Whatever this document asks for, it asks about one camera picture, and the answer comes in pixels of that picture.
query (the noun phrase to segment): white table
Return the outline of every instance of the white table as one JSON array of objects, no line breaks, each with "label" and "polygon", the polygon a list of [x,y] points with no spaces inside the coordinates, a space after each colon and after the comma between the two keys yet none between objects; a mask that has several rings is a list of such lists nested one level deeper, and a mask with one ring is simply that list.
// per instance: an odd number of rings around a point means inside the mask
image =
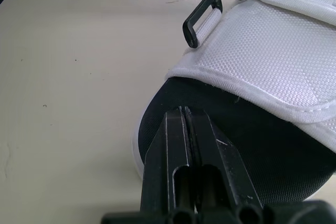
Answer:
[{"label": "white table", "polygon": [[131,136],[187,47],[182,22],[199,2],[4,0],[1,223],[92,224],[138,210]]}]

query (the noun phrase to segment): black fabric strap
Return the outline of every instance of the black fabric strap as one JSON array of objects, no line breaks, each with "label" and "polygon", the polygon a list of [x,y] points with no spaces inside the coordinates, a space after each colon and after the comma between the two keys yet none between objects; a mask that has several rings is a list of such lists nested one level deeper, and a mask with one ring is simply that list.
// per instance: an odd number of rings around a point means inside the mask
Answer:
[{"label": "black fabric strap", "polygon": [[166,111],[203,109],[238,148],[263,204],[304,200],[336,169],[336,155],[293,124],[221,89],[170,78],[148,106],[139,130],[142,160]]}]

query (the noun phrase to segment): black plastic buckle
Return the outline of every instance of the black plastic buckle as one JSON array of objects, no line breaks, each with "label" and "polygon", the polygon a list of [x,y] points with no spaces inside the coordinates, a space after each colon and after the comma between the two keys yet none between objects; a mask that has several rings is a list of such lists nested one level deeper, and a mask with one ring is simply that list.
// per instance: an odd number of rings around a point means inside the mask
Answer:
[{"label": "black plastic buckle", "polygon": [[204,12],[208,9],[210,5],[212,9],[217,8],[221,11],[221,13],[223,13],[222,0],[202,0],[183,23],[182,29],[184,38],[191,48],[198,47],[198,40],[193,26],[196,24],[196,22],[204,14]]}]

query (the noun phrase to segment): black strap loop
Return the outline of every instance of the black strap loop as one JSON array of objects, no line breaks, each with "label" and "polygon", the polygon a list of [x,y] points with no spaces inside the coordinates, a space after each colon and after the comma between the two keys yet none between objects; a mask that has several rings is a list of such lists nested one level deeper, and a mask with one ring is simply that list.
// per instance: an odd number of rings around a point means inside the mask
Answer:
[{"label": "black strap loop", "polygon": [[191,48],[198,47],[198,40],[193,26],[196,24],[196,22],[204,14],[204,12],[210,5],[212,9],[218,8],[221,13],[223,13],[222,0],[202,0],[183,23],[182,29],[184,38]]}]

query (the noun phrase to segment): white padded brace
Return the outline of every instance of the white padded brace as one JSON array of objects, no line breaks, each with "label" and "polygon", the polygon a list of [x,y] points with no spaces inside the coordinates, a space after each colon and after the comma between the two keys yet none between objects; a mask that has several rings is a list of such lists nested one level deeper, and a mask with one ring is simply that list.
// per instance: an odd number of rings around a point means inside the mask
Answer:
[{"label": "white padded brace", "polygon": [[245,0],[166,77],[194,78],[239,95],[336,152],[334,4]]}]

